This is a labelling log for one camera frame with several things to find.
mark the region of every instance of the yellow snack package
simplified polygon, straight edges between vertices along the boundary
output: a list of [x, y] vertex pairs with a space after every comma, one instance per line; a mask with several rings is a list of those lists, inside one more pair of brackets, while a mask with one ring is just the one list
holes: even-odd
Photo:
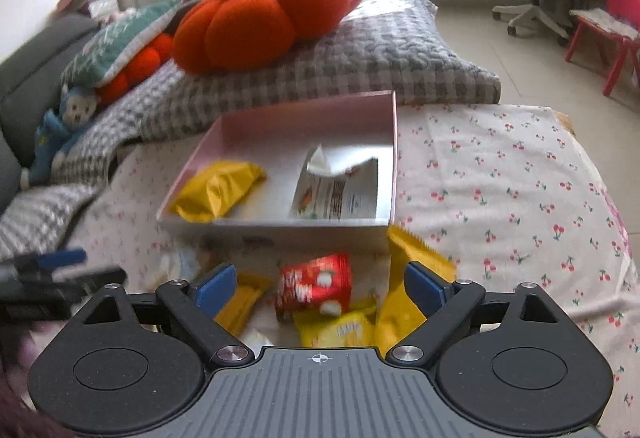
[[456, 268], [444, 256], [427, 247], [420, 238], [391, 225], [386, 232], [391, 253], [389, 292], [380, 308], [375, 342], [384, 357], [397, 342], [426, 321], [404, 291], [404, 269], [409, 261], [420, 261], [445, 281], [456, 278]]
[[293, 312], [303, 348], [351, 348], [374, 345], [376, 300], [351, 305], [340, 317], [328, 317], [315, 310]]
[[266, 178], [255, 164], [220, 160], [187, 180], [176, 195], [171, 211], [192, 223], [222, 218], [253, 185]]
[[234, 337], [239, 337], [255, 303], [272, 286], [271, 279], [249, 272], [238, 272], [236, 293], [218, 312], [214, 321]]

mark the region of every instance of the open box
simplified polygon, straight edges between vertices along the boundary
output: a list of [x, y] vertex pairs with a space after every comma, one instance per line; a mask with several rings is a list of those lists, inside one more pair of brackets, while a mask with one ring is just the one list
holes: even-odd
[[[222, 245], [386, 252], [396, 198], [396, 95], [367, 92], [227, 113], [216, 120], [180, 171], [156, 216], [174, 235]], [[378, 160], [375, 214], [366, 219], [300, 219], [291, 206], [310, 150], [322, 145], [332, 165]], [[224, 218], [189, 223], [170, 211], [188, 179], [217, 160], [255, 163], [266, 171]]]

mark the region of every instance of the blue stuffed doll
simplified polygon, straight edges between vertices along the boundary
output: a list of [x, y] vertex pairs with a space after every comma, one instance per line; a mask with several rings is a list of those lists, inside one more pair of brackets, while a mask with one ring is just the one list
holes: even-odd
[[76, 87], [62, 97], [58, 115], [52, 109], [46, 111], [42, 125], [36, 129], [31, 169], [22, 170], [22, 190], [49, 182], [51, 172], [60, 167], [69, 150], [91, 126], [99, 100], [93, 90]]

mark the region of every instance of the baseboard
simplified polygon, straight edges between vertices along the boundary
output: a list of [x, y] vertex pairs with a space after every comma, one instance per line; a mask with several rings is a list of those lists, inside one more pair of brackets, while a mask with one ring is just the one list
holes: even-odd
[[430, 0], [439, 7], [482, 7], [496, 5], [522, 5], [526, 0]]

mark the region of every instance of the office chair base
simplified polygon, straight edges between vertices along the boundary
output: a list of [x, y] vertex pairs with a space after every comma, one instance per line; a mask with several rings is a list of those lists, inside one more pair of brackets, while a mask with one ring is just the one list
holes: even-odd
[[569, 34], [564, 28], [553, 21], [546, 13], [537, 5], [525, 4], [525, 5], [513, 5], [513, 6], [495, 6], [493, 9], [494, 19], [499, 20], [500, 14], [516, 14], [516, 17], [509, 22], [508, 32], [512, 36], [511, 32], [514, 32], [518, 25], [530, 26], [532, 20], [539, 20], [545, 24], [548, 28], [553, 30], [560, 38], [569, 40]]

